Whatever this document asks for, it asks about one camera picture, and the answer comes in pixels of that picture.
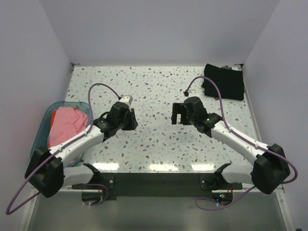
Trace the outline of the black t shirt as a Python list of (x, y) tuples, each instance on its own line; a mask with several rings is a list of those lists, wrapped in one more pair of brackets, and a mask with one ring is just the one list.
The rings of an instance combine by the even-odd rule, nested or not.
[(242, 71), (206, 64), (204, 76), (216, 84), (223, 99), (244, 100), (244, 79)]

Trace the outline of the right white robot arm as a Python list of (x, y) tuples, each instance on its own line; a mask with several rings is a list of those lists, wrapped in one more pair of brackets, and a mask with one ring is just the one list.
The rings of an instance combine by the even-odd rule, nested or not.
[(250, 166), (239, 167), (227, 163), (218, 168), (214, 173), (214, 183), (218, 188), (226, 189), (233, 183), (245, 183), (254, 185), (264, 194), (271, 194), (290, 175), (281, 146), (269, 146), (239, 132), (228, 125), (222, 116), (208, 113), (200, 98), (193, 96), (183, 103), (173, 103), (173, 125), (178, 116), (182, 125), (193, 125), (198, 132), (229, 146), (250, 163)]

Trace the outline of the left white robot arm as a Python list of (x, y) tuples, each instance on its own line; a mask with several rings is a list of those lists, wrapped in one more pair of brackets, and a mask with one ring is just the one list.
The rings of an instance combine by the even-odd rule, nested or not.
[(91, 164), (70, 167), (70, 162), (95, 145), (116, 135), (119, 130), (135, 130), (137, 121), (131, 108), (132, 97), (124, 96), (115, 102), (105, 118), (94, 120), (84, 131), (51, 148), (34, 151), (25, 179), (46, 198), (62, 187), (84, 184), (89, 189), (100, 183), (99, 170)]

